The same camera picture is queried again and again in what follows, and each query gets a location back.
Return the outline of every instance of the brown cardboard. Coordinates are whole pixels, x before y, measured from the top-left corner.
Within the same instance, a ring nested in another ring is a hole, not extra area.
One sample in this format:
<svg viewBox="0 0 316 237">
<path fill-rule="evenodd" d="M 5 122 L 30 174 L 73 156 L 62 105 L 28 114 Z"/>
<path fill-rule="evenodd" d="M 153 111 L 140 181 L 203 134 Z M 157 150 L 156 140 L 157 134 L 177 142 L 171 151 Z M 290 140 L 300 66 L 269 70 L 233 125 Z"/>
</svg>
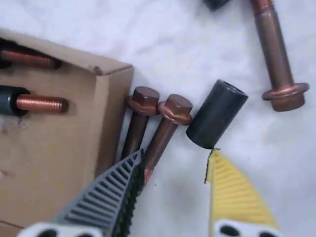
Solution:
<svg viewBox="0 0 316 237">
<path fill-rule="evenodd" d="M 7 223 L 0 222 L 0 236 L 1 237 L 16 237 L 21 231 L 21 228 L 12 226 Z"/>
<path fill-rule="evenodd" d="M 26 227 L 51 220 L 113 164 L 133 68 L 2 29 L 0 37 L 70 63 L 0 71 L 1 85 L 70 102 L 64 115 L 0 115 L 0 221 Z"/>
</svg>

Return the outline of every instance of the black rubber tube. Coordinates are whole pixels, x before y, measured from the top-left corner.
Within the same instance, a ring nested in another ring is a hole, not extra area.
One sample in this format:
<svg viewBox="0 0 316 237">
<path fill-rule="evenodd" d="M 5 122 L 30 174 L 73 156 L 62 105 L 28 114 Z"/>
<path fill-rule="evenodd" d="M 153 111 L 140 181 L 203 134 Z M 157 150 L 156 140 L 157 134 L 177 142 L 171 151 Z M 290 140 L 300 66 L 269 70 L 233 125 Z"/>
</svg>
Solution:
<svg viewBox="0 0 316 237">
<path fill-rule="evenodd" d="M 203 0 L 205 5 L 211 10 L 216 11 L 224 6 L 229 0 Z"/>
<path fill-rule="evenodd" d="M 188 127 L 187 136 L 200 147 L 213 149 L 247 99 L 241 90 L 217 80 Z"/>
<path fill-rule="evenodd" d="M 28 111 L 21 110 L 16 106 L 16 99 L 21 94 L 30 94 L 23 87 L 0 85 L 0 114 L 23 116 Z"/>
</svg>

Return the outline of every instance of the copper bolt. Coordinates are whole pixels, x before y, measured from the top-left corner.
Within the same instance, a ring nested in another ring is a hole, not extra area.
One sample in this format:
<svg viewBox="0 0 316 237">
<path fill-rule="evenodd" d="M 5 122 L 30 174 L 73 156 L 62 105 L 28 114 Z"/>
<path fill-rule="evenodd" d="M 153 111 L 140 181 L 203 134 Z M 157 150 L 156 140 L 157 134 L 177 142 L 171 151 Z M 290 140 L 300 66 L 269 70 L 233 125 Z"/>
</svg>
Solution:
<svg viewBox="0 0 316 237">
<path fill-rule="evenodd" d="M 159 103 L 158 110 L 163 118 L 145 152 L 144 186 L 151 177 L 178 125 L 191 123 L 190 111 L 192 107 L 193 105 L 189 100 L 176 94 L 171 94 L 165 102 Z"/>
<path fill-rule="evenodd" d="M 45 54 L 24 47 L 1 49 L 0 60 L 43 69 L 58 69 L 62 62 Z"/>
<path fill-rule="evenodd" d="M 59 97 L 21 94 L 16 99 L 20 110 L 43 113 L 64 113 L 69 107 L 66 99 Z"/>
<path fill-rule="evenodd" d="M 289 111 L 304 105 L 307 83 L 294 83 L 283 35 L 272 0 L 250 0 L 265 56 L 272 90 L 262 95 L 275 111 Z"/>
<path fill-rule="evenodd" d="M 127 103 L 134 111 L 129 124 L 121 159 L 139 150 L 147 127 L 149 116 L 157 114 L 159 93 L 151 88 L 139 86 L 135 88 Z"/>
</svg>

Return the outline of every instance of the white cloth background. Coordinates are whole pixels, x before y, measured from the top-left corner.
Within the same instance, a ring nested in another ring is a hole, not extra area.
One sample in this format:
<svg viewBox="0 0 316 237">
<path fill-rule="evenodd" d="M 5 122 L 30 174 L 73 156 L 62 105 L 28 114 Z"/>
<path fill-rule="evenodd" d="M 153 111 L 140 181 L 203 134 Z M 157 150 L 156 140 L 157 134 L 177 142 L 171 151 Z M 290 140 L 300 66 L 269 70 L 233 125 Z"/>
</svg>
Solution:
<svg viewBox="0 0 316 237">
<path fill-rule="evenodd" d="M 306 105 L 286 113 L 261 99 L 270 82 L 248 0 L 215 13 L 200 0 L 2 0 L 0 27 L 132 63 L 133 88 L 150 86 L 162 100 L 183 95 L 193 115 L 217 79 L 246 92 L 218 147 L 248 175 L 285 236 L 309 236 L 316 224 L 316 1 L 276 0 L 276 8 L 294 78 L 311 85 Z M 158 122 L 150 120 L 144 148 Z M 133 237 L 207 236 L 209 151 L 185 130 L 177 129 L 138 199 Z"/>
</svg>

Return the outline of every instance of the yellow ribbed pad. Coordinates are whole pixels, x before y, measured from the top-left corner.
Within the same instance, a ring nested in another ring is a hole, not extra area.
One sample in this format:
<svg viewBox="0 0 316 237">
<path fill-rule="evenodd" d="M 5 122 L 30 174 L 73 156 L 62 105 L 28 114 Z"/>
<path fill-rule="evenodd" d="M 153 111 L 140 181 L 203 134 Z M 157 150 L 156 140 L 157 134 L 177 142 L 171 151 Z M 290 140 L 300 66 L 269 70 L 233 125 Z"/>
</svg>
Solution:
<svg viewBox="0 0 316 237">
<path fill-rule="evenodd" d="M 212 184 L 212 223 L 228 219 L 278 229 L 253 185 L 219 150 L 214 149 L 209 157 L 206 181 Z"/>
</svg>

